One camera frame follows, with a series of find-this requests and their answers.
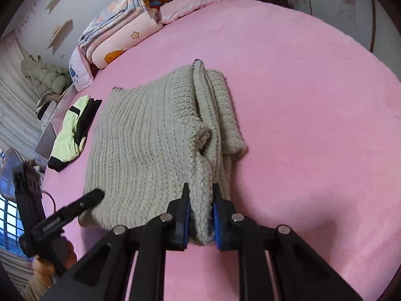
human hand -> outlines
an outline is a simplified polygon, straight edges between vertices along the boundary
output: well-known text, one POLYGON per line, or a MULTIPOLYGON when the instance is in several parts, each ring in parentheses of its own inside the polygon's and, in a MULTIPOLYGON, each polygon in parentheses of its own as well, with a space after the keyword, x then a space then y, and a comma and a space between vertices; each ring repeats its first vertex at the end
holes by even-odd
MULTIPOLYGON (((74 252, 73 244, 67 240, 68 243, 68 253, 67 257, 64 260, 64 267, 66 269, 70 269, 74 264, 77 263, 77 255, 74 252)), ((53 285, 53 281, 51 279, 51 275, 56 273, 54 265, 45 259, 39 258, 39 256, 35 256, 35 259, 32 262, 32 268, 34 271, 34 275, 37 276, 39 281, 47 287, 53 285)))

orange cartoon print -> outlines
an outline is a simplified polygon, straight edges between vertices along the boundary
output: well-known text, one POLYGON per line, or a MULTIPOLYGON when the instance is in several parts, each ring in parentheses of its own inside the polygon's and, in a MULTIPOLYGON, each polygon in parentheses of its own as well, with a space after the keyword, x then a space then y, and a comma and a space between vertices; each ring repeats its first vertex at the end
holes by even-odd
POLYGON ((107 54, 107 55, 104 57, 104 60, 106 61, 107 64, 110 64, 110 63, 112 63, 116 58, 118 58, 121 54, 123 54, 124 52, 125 52, 125 51, 121 51, 121 50, 111 52, 111 53, 107 54))

person's arm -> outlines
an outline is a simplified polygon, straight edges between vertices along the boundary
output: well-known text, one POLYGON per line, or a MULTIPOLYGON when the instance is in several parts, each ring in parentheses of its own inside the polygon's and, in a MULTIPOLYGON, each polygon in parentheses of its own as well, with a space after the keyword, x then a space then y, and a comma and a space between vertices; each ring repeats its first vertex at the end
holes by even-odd
MULTIPOLYGON (((74 246, 68 241, 68 254, 64 266, 70 269, 77 262, 77 255, 74 252, 74 246)), ((46 291, 53 285, 51 275, 56 273, 52 263, 47 260, 35 257, 32 263, 33 276, 29 280, 23 298, 26 301, 39 301, 46 291)))

beige sleeve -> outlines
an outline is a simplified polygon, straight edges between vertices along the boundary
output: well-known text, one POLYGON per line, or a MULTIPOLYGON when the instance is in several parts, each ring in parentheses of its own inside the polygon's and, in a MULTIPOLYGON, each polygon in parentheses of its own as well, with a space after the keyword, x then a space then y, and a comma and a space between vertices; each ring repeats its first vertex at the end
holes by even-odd
POLYGON ((26 301, 39 301, 49 288, 39 281, 36 275, 29 280, 23 297, 26 301))

pink quilt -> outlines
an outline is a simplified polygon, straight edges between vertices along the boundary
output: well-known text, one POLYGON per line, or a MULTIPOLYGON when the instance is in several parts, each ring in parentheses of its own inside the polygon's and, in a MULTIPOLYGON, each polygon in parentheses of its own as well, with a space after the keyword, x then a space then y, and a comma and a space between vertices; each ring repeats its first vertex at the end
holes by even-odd
MULTIPOLYGON (((76 99, 106 100, 114 86, 143 85, 195 59, 225 74, 249 147, 232 175, 237 209, 266 226, 288 224, 365 301, 376 300, 401 263, 396 76, 316 18, 222 0, 127 51, 76 99)), ((93 127, 74 163, 59 174, 46 171, 44 189, 58 208, 82 195, 92 135, 93 127)), ((102 234, 76 220, 65 231, 79 257, 102 234)), ((235 253, 214 245, 168 252, 165 300, 232 301, 238 290, 235 253)))

